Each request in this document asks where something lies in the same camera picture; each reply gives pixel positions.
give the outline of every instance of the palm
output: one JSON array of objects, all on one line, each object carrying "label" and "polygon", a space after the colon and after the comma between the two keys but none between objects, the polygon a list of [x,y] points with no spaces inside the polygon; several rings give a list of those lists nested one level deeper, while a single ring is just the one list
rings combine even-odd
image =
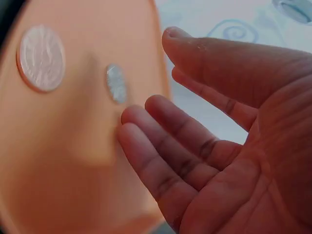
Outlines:
[{"label": "palm", "polygon": [[[163,41],[175,80],[249,136],[243,146],[219,140],[159,96],[146,102],[146,110],[134,106],[123,113],[119,141],[166,220],[180,234],[312,233],[312,81],[311,71],[300,68],[310,55],[180,37],[174,29]],[[251,51],[260,58],[224,66],[219,54],[229,58],[237,50],[242,59]],[[245,75],[236,66],[242,62],[249,62]],[[300,70],[281,69],[285,64]],[[250,68],[257,77],[247,74]]]}]

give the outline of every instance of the skin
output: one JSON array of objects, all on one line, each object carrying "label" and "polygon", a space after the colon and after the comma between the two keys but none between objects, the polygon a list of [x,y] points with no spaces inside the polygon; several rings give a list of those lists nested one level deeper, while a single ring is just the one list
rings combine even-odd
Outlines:
[{"label": "skin", "polygon": [[173,78],[244,128],[220,140],[161,96],[129,107],[118,139],[179,234],[312,233],[312,55],[163,34]]}]

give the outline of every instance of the small silver coin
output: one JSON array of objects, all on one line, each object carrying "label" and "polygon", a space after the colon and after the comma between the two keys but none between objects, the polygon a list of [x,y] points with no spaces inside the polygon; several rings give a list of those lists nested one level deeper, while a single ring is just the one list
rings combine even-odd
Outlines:
[{"label": "small silver coin", "polygon": [[21,40],[19,65],[31,86],[43,92],[55,90],[65,74],[64,47],[58,35],[44,25],[30,28]]},{"label": "small silver coin", "polygon": [[107,86],[113,100],[124,103],[127,100],[127,88],[122,69],[116,64],[110,64],[107,66],[106,76]]}]

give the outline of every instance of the orange plate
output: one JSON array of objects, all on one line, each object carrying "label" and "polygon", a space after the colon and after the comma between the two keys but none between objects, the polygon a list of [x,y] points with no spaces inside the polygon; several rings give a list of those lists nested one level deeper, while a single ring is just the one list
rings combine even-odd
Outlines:
[{"label": "orange plate", "polygon": [[[44,24],[61,38],[66,73],[47,94],[20,77],[24,32]],[[124,71],[117,105],[106,66]],[[122,110],[169,97],[152,0],[31,0],[8,36],[0,67],[0,212],[10,234],[146,233],[162,219],[115,137]]]}]

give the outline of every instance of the fingernail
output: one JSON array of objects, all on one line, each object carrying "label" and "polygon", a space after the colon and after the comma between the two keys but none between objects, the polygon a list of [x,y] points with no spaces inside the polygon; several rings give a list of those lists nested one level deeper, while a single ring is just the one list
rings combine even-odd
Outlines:
[{"label": "fingernail", "polygon": [[168,35],[172,38],[191,38],[192,36],[178,27],[170,27],[166,29]]}]

